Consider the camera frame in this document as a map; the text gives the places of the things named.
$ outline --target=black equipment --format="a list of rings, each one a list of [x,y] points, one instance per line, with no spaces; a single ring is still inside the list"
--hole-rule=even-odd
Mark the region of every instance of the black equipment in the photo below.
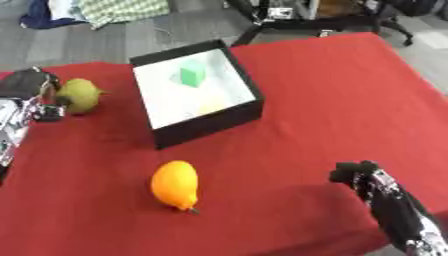
[[[58,77],[37,67],[16,71],[0,80],[0,185],[30,123],[54,122],[64,117],[69,102],[54,97],[60,88]]]
[[[434,217],[376,163],[338,163],[330,181],[353,189],[391,243],[408,256],[447,256],[448,245]]]
[[[270,15],[271,0],[260,0],[257,7],[253,6],[249,0],[226,0],[244,17],[250,20],[253,25],[241,35],[233,46],[249,44],[257,34],[265,29],[278,30],[317,30],[321,31],[319,36],[325,36],[329,31],[343,31],[346,28],[369,27],[370,30],[379,34],[381,27],[396,30],[406,36],[405,46],[413,43],[413,35],[398,23],[397,11],[394,9],[400,6],[407,6],[408,10],[415,9],[415,4],[410,7],[407,2],[417,3],[417,1],[433,0],[379,0],[374,9],[367,7],[367,0],[359,2],[360,12],[331,18],[318,19],[277,19]]]

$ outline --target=table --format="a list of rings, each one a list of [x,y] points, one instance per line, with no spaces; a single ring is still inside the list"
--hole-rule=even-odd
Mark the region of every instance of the table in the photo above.
[[[50,68],[111,91],[84,117],[37,124],[0,189],[3,255],[359,255],[386,243],[366,207],[327,181],[378,161],[448,220],[448,105],[373,34],[243,46],[263,118],[153,149],[128,65]],[[199,216],[146,180],[170,160],[199,174]]]

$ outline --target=gray floor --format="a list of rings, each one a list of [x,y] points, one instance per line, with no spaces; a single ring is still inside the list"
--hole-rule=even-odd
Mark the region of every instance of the gray floor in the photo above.
[[[129,57],[214,38],[230,43],[249,26],[235,11],[222,9],[220,0],[172,0],[173,13],[154,19],[110,25],[99,31],[90,30],[86,24],[35,31],[23,29],[17,23],[23,1],[0,5],[0,70],[88,61],[127,63]],[[401,23],[417,34],[437,31],[448,36],[448,23],[436,17],[402,17]],[[306,38],[313,34],[313,31],[268,33],[255,42]],[[417,72],[448,94],[445,71],[448,48],[434,49],[418,38],[415,45],[404,48],[401,35],[385,30],[382,36]],[[403,254],[389,246],[368,255]]]

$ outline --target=robotic hand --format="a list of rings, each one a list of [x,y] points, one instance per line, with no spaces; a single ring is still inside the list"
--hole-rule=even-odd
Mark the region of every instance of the robotic hand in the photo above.
[[[32,120],[58,121],[64,116],[63,98],[54,100],[60,89],[59,79],[40,68],[30,68],[8,75],[0,81],[0,182],[28,132]]]
[[[376,163],[338,163],[330,181],[355,190],[391,243],[406,255],[448,256],[434,217]]]

